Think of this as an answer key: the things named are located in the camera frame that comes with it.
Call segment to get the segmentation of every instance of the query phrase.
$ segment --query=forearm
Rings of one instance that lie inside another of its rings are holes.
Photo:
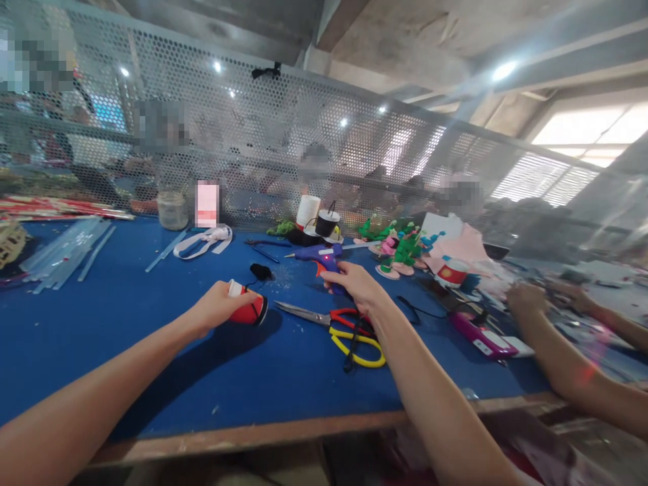
[[[443,484],[517,485],[512,467],[391,301],[369,311],[401,401]]]
[[[612,309],[597,304],[589,314],[637,350],[648,354],[648,329]]]
[[[194,336],[183,317],[33,406],[0,429],[0,483],[65,485]]]
[[[509,303],[522,340],[535,351],[535,359],[560,395],[589,384],[596,368],[535,308]]]
[[[551,387],[583,412],[648,439],[648,394],[617,383],[587,360],[540,310],[510,306]]]

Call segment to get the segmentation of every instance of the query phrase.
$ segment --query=bundle of sticks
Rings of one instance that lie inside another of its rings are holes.
[[[99,202],[49,197],[7,196],[0,199],[0,221],[6,218],[2,213],[16,221],[84,219],[92,216],[135,219],[132,214]]]

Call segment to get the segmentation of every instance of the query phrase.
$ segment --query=ribbon roll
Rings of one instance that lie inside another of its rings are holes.
[[[199,233],[178,243],[173,248],[173,255],[181,260],[190,260],[192,258],[199,257],[200,255],[205,253],[210,246],[222,241],[223,243],[214,248],[214,250],[212,251],[212,253],[221,254],[230,245],[230,242],[232,242],[233,235],[234,233],[229,226],[209,228],[204,233]],[[187,248],[200,241],[204,241],[205,244],[199,251],[189,256],[180,256],[181,252],[185,251]]]

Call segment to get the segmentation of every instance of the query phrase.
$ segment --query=blue glue gun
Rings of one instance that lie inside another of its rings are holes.
[[[315,277],[319,277],[319,274],[322,271],[334,271],[340,273],[340,270],[338,269],[338,261],[335,258],[339,257],[341,254],[342,245],[335,243],[333,246],[315,245],[300,248],[299,250],[296,250],[295,253],[286,255],[285,258],[294,257],[301,261],[312,260],[316,262],[317,274]],[[333,283],[331,289],[335,295],[344,295],[346,293],[344,287],[338,283]]]

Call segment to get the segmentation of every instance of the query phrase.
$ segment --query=pink paper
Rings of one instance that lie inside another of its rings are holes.
[[[442,240],[434,243],[434,248],[429,254],[421,258],[433,272],[438,272],[443,267],[443,256],[448,255],[454,259],[462,260],[469,265],[479,261],[488,261],[481,233],[467,223],[461,236],[455,240]]]

